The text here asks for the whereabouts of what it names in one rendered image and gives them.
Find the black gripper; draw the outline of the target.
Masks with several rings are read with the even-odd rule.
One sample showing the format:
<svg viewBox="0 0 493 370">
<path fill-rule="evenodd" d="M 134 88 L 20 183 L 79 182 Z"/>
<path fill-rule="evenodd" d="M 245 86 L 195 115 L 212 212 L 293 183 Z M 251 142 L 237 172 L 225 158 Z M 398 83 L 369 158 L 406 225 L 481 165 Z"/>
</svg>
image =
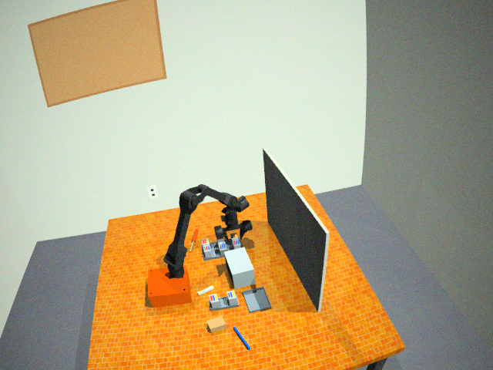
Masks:
<svg viewBox="0 0 493 370">
<path fill-rule="evenodd" d="M 216 237 L 222 236 L 227 240 L 228 243 L 229 243 L 229 240 L 228 240 L 226 231 L 236 230 L 236 229 L 240 229 L 240 239 L 242 240 L 243 235 L 248 230 L 252 230 L 253 227 L 252 227 L 250 220 L 245 220 L 241 224 L 238 224 L 237 218 L 235 220 L 227 220 L 226 219 L 226 227 L 221 227 L 221 225 L 217 225 L 214 227 Z"/>
</svg>

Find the white flat bar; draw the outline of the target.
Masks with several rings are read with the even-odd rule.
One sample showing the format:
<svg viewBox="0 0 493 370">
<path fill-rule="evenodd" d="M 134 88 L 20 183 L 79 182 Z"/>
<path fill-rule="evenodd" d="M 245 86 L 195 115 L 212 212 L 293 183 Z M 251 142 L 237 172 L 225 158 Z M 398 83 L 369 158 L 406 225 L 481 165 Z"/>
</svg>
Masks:
<svg viewBox="0 0 493 370">
<path fill-rule="evenodd" d="M 206 289 L 203 289 L 203 290 L 201 290 L 201 291 L 197 292 L 197 294 L 198 294 L 198 295 L 205 294 L 206 292 L 208 292 L 208 291 L 212 291 L 212 290 L 213 290 L 213 286 L 210 286 L 210 287 L 208 287 L 208 288 L 206 288 Z"/>
</svg>

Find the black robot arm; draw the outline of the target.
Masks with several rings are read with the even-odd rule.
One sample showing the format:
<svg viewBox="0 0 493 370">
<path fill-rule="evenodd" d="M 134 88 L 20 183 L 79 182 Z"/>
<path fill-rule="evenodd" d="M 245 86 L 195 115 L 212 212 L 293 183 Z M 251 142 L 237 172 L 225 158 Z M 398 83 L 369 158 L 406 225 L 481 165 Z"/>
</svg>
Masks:
<svg viewBox="0 0 493 370">
<path fill-rule="evenodd" d="M 196 194 L 199 193 L 201 194 L 197 196 Z M 220 216 L 221 222 L 224 222 L 225 225 L 226 219 L 235 220 L 237 218 L 237 212 L 242 212 L 250 205 L 245 196 L 241 196 L 237 199 L 237 197 L 229 193 L 218 192 L 204 184 L 183 191 L 179 196 L 180 213 L 175 237 L 173 242 L 169 245 L 166 256 L 163 259 L 167 263 L 169 269 L 169 278 L 183 278 L 185 273 L 183 265 L 187 252 L 187 248 L 184 247 L 184 242 L 191 218 L 190 215 L 197 209 L 198 204 L 204 201 L 205 196 L 212 197 L 227 206 L 221 210 L 221 213 L 225 214 L 225 216 Z"/>
</svg>

